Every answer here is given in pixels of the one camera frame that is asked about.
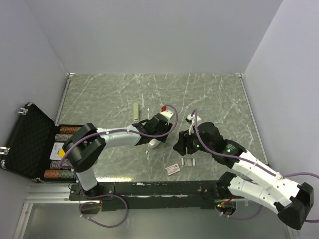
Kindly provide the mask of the white stapler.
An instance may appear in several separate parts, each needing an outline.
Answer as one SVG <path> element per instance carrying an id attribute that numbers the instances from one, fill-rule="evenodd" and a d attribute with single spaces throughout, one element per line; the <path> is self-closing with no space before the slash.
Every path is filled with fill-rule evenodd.
<path id="1" fill-rule="evenodd" d="M 149 142 L 149 148 L 151 149 L 154 149 L 156 148 L 161 142 L 157 139 L 152 139 L 150 142 Z"/>

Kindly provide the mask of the olive green stapler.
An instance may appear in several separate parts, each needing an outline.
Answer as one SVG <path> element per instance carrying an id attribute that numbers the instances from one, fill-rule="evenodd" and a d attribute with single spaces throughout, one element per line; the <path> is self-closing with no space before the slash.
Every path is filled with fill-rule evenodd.
<path id="1" fill-rule="evenodd" d="M 139 121 L 139 105 L 137 102 L 133 103 L 133 120 L 135 122 Z"/>

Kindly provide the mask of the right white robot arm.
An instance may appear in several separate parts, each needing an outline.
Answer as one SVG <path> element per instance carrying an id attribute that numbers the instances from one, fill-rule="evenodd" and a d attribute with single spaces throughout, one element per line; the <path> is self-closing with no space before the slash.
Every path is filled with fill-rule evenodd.
<path id="1" fill-rule="evenodd" d="M 181 131 L 173 148 L 182 156 L 209 153 L 216 162 L 234 170 L 225 172 L 218 181 L 222 198 L 234 195 L 249 199 L 276 213 L 287 226 L 302 228 L 314 203 L 313 187 L 274 171 L 240 144 L 224 139 L 213 123 Z"/>

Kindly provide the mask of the staple box tray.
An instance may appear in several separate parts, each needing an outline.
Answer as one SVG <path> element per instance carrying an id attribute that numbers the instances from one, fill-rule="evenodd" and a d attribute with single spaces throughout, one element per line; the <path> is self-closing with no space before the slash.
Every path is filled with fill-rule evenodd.
<path id="1" fill-rule="evenodd" d="M 195 166 L 195 158 L 182 158 L 181 166 Z"/>

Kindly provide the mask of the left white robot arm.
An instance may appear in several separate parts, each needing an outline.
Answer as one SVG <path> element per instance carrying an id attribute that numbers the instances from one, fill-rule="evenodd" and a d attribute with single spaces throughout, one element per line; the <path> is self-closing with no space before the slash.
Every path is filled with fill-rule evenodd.
<path id="1" fill-rule="evenodd" d="M 159 142 L 164 143 L 172 130 L 173 124 L 170 121 L 173 116 L 172 111 L 165 110 L 151 119 L 114 129 L 96 128 L 91 123 L 83 125 L 62 146 L 64 157 L 68 159 L 81 186 L 81 195 L 87 200 L 93 200 L 101 194 L 93 165 L 104 149 L 149 143 L 155 147 Z"/>

